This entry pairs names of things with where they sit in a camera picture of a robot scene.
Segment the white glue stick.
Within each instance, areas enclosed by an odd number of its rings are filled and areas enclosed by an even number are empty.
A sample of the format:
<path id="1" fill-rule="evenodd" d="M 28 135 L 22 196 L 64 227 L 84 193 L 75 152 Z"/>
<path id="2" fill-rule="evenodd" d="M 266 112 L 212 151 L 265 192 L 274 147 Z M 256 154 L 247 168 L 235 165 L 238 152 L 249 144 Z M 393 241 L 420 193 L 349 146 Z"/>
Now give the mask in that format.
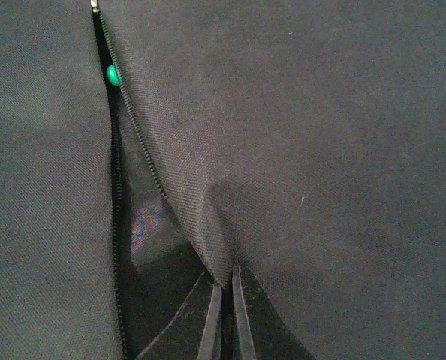
<path id="1" fill-rule="evenodd" d="M 106 69 L 107 79 L 112 86 L 119 87 L 121 85 L 121 80 L 118 75 L 118 71 L 114 64 L 111 64 Z"/>

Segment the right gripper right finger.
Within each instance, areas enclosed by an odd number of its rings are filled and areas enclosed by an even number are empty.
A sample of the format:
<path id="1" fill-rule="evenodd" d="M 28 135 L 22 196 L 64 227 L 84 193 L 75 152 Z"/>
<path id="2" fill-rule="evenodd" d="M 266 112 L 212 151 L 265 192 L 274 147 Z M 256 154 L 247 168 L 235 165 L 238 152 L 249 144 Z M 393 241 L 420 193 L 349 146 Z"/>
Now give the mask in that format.
<path id="1" fill-rule="evenodd" d="M 282 322 L 253 274 L 238 266 L 232 274 L 234 359 L 305 360 L 314 356 Z"/>

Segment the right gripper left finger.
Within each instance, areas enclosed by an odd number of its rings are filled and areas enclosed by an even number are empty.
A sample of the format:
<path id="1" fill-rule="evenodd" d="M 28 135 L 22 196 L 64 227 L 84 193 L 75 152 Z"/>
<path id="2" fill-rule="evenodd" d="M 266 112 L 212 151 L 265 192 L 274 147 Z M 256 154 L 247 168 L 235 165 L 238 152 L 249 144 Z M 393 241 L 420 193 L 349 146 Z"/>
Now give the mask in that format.
<path id="1" fill-rule="evenodd" d="M 136 358 L 220 359 L 222 305 L 221 287 L 203 272 L 170 322 Z"/>

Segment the black student bag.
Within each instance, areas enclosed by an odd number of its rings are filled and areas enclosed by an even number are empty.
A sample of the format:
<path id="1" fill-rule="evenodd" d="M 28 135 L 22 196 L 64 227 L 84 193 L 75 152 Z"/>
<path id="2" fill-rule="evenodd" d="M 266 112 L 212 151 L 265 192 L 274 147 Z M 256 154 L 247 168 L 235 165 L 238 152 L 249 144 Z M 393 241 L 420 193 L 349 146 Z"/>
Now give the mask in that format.
<path id="1" fill-rule="evenodd" d="M 238 266 L 313 359 L 446 359 L 446 1 L 0 1 L 0 359 L 203 272 L 234 359 Z"/>

